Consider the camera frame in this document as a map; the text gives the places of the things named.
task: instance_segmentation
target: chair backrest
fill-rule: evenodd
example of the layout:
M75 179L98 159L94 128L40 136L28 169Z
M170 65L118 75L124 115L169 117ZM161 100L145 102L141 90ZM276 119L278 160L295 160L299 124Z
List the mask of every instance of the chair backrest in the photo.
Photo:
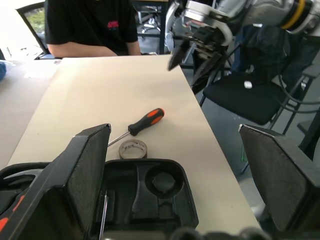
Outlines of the chair backrest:
M17 12L30 29L39 46L45 54L49 54L45 33L44 2L34 3L17 9Z
M280 231L320 230L320 168L286 136L240 128L254 183Z

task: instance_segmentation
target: roll of tape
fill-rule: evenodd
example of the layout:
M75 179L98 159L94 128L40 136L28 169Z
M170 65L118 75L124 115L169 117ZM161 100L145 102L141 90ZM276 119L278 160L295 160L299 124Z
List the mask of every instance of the roll of tape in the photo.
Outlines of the roll of tape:
M119 147L121 159L144 159L147 157L147 145L140 140L125 141Z

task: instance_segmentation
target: floor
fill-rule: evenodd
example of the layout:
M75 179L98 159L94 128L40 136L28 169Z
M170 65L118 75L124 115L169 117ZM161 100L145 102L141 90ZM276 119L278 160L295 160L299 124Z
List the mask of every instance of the floor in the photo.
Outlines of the floor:
M150 33L157 33L155 30L151 30ZM158 38L139 38L139 43L141 47L141 52L149 53L157 51L159 47ZM315 59L316 62L320 62L319 54ZM193 81L193 70L184 69L183 70L185 77L189 84ZM306 101L320 101L320 79L313 81L310 90L305 98ZM202 93L198 93L196 98L200 101ZM301 106L300 110L311 110L313 106ZM250 171L247 171L245 175L240 175L241 169L245 165L245 162L242 162L242 140L238 133L238 128L240 124L249 124L256 125L253 122L250 122L218 105L215 103L206 100L202 106L204 115L209 122L211 129L216 136L220 147L237 179L240 181L243 178L250 176ZM297 124L303 121L312 120L315 114L297 114L294 118L288 132L287 136L294 140L297 145L302 141L304 134L297 128ZM291 113L284 110L280 118L276 122L273 130L282 133L286 127Z

